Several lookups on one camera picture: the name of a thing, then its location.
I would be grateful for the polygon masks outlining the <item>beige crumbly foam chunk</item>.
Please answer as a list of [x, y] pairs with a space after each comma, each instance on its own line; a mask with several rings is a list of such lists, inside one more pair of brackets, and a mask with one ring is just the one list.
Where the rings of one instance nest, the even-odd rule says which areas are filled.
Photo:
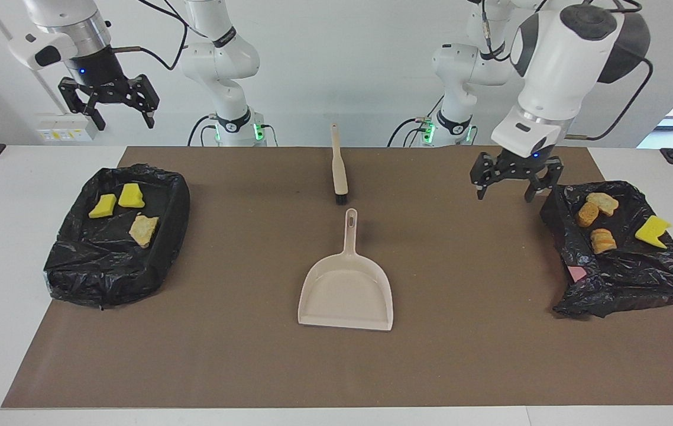
[[132, 240], [142, 249], [147, 249], [158, 229], [159, 217], [147, 217], [137, 214], [130, 226], [129, 235]]
[[594, 204], [607, 217], [612, 217], [620, 205], [617, 199], [605, 192], [590, 192], [585, 201]]

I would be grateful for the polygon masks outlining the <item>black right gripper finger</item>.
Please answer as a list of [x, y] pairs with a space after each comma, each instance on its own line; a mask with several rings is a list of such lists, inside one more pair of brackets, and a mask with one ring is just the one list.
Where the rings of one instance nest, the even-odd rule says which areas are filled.
[[104, 121], [102, 114], [99, 113], [95, 106], [96, 103], [98, 103], [98, 97], [90, 97], [85, 103], [79, 96], [79, 92], [82, 92], [85, 95], [92, 95], [92, 90], [89, 87], [83, 86], [74, 79], [67, 78], [67, 76], [61, 78], [57, 87], [64, 102], [68, 106], [68, 109], [72, 113], [83, 114], [92, 119], [99, 131], [104, 131], [104, 129], [106, 129], [106, 121]]
[[154, 113], [159, 105], [159, 96], [147, 75], [117, 82], [120, 103], [139, 111], [149, 129], [155, 126]]

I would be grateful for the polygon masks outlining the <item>beige hand brush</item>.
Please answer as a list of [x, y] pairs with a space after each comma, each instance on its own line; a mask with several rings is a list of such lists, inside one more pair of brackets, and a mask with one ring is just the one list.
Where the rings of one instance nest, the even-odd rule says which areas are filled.
[[335, 202], [337, 205], [346, 205], [348, 202], [348, 181], [344, 159], [340, 151], [339, 130], [336, 123], [331, 124], [331, 143], [333, 159], [331, 162], [334, 184]]

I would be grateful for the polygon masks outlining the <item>brown table mat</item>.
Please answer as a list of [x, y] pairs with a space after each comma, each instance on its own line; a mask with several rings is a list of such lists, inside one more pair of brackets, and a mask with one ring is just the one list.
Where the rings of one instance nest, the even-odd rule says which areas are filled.
[[673, 405], [673, 306], [553, 313], [567, 278], [545, 196], [505, 181], [477, 200], [474, 147], [342, 153], [390, 332], [297, 321], [344, 239], [329, 149], [132, 147], [121, 165], [189, 185], [177, 261], [131, 305], [51, 302], [3, 407]]

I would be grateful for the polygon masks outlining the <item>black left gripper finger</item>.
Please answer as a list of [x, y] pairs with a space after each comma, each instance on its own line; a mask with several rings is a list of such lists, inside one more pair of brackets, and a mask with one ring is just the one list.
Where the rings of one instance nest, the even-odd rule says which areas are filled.
[[525, 168], [529, 186], [524, 193], [524, 200], [528, 203], [534, 200], [537, 193], [545, 189], [553, 189], [558, 183], [564, 165], [558, 156], [542, 157], [543, 162]]
[[471, 183], [476, 186], [477, 199], [483, 200], [488, 187], [501, 180], [497, 164], [498, 159], [488, 153], [480, 153], [476, 158], [471, 168], [470, 178]]

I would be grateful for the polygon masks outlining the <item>toy croissant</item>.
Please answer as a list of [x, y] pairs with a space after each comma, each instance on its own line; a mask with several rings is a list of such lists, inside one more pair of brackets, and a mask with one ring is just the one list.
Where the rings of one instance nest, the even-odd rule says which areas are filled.
[[609, 229], [594, 229], [590, 234], [591, 249], [594, 254], [606, 253], [617, 249], [617, 242]]

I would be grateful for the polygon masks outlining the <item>brown toy bread roll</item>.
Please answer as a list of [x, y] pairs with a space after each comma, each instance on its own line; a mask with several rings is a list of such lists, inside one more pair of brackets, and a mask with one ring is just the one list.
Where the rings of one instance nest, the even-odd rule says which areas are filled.
[[588, 228], [593, 225], [600, 213], [598, 205], [592, 202], [585, 202], [575, 215], [575, 223], [579, 227]]

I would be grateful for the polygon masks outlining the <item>crumpled black bag bin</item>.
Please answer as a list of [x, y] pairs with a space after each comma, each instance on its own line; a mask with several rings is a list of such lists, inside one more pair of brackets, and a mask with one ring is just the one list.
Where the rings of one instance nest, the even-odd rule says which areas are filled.
[[[612, 217], [600, 215], [588, 228], [575, 223], [575, 215], [590, 192], [605, 192], [620, 202]], [[552, 234], [564, 269], [580, 266], [587, 277], [567, 285], [553, 311], [564, 317], [588, 315], [604, 318], [614, 312], [673, 305], [673, 239], [661, 237], [666, 249], [635, 238], [635, 232], [655, 213], [643, 192], [622, 180], [558, 185], [540, 211]], [[612, 232], [617, 249], [594, 254], [590, 234], [594, 229]]]

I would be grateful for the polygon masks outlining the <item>black bag lined bin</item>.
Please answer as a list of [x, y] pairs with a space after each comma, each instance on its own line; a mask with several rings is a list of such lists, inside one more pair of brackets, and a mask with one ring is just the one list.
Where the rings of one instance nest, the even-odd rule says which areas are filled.
[[[113, 215], [90, 219], [102, 194], [118, 197], [138, 183], [144, 208], [115, 205]], [[163, 285], [182, 250], [190, 213], [190, 191], [180, 173], [149, 164], [102, 168], [80, 190], [50, 249], [43, 271], [53, 299], [111, 308], [151, 296]], [[149, 248], [129, 235], [137, 214], [159, 217]]]

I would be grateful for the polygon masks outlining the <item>yellow sponge piece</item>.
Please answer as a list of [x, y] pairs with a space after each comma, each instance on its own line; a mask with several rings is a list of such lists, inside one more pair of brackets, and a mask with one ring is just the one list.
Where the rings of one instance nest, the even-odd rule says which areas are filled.
[[672, 227], [672, 224], [668, 221], [656, 215], [651, 215], [645, 223], [636, 230], [635, 238], [651, 246], [666, 249], [667, 246], [661, 241], [661, 237], [670, 227]]
[[126, 183], [118, 197], [118, 205], [123, 208], [144, 208], [144, 194], [138, 183]]
[[102, 194], [98, 202], [88, 213], [88, 218], [98, 219], [106, 218], [113, 215], [115, 205], [117, 204], [117, 197], [113, 193]]

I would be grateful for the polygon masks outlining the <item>beige plastic dustpan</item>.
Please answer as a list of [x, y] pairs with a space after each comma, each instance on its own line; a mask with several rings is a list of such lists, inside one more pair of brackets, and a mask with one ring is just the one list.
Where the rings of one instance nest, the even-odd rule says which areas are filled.
[[394, 324], [390, 281], [377, 262], [356, 251], [358, 211], [345, 211], [344, 247], [315, 262], [297, 306], [301, 325], [390, 332]]

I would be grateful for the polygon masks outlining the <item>white wall socket box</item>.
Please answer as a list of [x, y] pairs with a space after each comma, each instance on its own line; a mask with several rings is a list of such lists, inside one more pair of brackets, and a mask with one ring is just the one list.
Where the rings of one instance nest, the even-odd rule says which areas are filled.
[[99, 130], [83, 114], [36, 114], [36, 132], [45, 143], [90, 143]]

